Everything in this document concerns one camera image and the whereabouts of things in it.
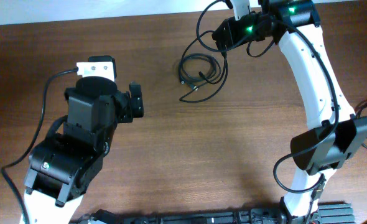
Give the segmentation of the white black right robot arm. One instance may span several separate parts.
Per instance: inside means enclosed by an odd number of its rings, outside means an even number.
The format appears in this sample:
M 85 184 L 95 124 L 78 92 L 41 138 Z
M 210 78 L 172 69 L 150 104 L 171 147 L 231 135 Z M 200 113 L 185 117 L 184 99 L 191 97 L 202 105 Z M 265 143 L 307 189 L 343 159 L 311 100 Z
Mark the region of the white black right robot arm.
M 220 52 L 272 37 L 288 61 L 302 97 L 308 130 L 290 142 L 296 171 L 281 198 L 279 223 L 320 222 L 318 204 L 329 178 L 367 138 L 367 118 L 355 114 L 327 56 L 317 8 L 312 1 L 228 1 L 234 16 L 212 37 Z

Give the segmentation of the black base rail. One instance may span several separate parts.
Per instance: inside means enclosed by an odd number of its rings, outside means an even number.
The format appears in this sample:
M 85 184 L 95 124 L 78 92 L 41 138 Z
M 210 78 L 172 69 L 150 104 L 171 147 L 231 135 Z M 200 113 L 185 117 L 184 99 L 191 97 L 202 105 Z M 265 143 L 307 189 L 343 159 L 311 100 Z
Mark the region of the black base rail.
M 115 223 L 115 224 L 275 224 L 275 223 L 318 223 L 349 224 L 355 222 L 350 203 L 320 205 L 316 212 L 304 217 L 290 217 L 278 208 L 253 208 L 212 213 L 187 213 L 180 215 L 117 215 L 106 210 L 85 214 L 71 223 Z

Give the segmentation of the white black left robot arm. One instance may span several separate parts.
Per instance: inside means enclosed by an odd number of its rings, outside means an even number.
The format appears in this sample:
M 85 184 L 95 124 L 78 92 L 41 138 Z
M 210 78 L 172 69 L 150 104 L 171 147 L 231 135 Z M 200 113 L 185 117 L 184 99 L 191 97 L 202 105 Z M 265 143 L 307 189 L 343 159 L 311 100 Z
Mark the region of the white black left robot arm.
M 33 148 L 25 177 L 22 221 L 68 223 L 103 166 L 120 123 L 144 115 L 140 84 L 121 92 L 103 77 L 85 77 L 64 93 L 68 113 Z

